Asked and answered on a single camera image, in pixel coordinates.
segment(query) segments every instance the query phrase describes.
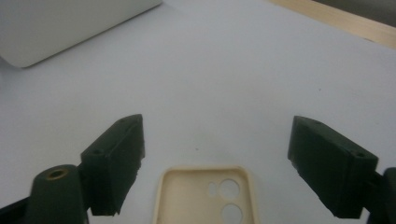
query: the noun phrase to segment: wooden edge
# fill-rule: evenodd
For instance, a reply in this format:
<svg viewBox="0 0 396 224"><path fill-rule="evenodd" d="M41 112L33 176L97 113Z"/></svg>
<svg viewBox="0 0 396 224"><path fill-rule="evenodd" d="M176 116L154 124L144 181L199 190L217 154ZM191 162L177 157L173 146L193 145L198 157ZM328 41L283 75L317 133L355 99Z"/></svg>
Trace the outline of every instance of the wooden edge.
<svg viewBox="0 0 396 224"><path fill-rule="evenodd" d="M353 35L396 49L396 28L372 21L338 8L329 7L312 0L270 0L307 17L322 21Z"/></svg>

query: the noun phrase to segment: white surface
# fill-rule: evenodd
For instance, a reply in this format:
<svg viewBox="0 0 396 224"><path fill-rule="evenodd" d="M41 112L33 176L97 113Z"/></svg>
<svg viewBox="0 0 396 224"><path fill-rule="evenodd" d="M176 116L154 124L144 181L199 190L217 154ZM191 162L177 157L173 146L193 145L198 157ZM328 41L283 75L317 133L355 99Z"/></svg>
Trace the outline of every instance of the white surface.
<svg viewBox="0 0 396 224"><path fill-rule="evenodd" d="M2 0L0 57L26 67L157 6L161 0Z"/></svg>
<svg viewBox="0 0 396 224"><path fill-rule="evenodd" d="M91 223L150 223L160 176L179 164L248 168L265 224L365 223L333 217L287 160L294 115L372 151L381 173L396 163L396 50L262 0L167 0L0 74L0 206L135 113L147 157L120 215Z"/></svg>

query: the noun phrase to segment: white table surface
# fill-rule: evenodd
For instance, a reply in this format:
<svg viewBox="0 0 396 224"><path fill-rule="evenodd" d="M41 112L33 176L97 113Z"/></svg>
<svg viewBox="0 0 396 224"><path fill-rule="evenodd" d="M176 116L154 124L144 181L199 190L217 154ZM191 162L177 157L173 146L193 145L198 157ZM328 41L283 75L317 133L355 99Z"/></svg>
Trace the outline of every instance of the white table surface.
<svg viewBox="0 0 396 224"><path fill-rule="evenodd" d="M238 164L262 223L333 217L287 160L294 115L320 120L396 165L396 50L263 0L165 0L26 69L0 61L0 207L141 113L147 157L119 216L151 223L169 167Z"/></svg>

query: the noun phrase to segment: screw hole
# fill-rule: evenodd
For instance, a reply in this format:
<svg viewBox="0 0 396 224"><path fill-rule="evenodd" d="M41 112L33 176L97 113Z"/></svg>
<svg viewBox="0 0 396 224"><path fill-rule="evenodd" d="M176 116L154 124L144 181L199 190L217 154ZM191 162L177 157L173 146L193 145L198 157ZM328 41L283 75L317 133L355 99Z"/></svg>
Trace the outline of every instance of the screw hole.
<svg viewBox="0 0 396 224"><path fill-rule="evenodd" d="M103 154L103 150L102 150L101 148L95 149L95 150L93 151L93 154L96 155L96 156L100 156L100 155Z"/></svg>
<svg viewBox="0 0 396 224"><path fill-rule="evenodd" d="M69 171L67 169L53 170L47 175L47 180L56 180L56 179L63 178L64 176L67 175L67 173L69 173Z"/></svg>

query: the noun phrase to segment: phone case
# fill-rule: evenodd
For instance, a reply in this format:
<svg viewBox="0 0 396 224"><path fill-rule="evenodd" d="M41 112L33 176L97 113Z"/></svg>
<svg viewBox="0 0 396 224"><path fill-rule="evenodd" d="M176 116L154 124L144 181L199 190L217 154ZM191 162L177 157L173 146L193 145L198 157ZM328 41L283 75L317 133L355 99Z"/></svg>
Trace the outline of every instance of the phone case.
<svg viewBox="0 0 396 224"><path fill-rule="evenodd" d="M258 224L253 185L240 166L168 169L153 224Z"/></svg>

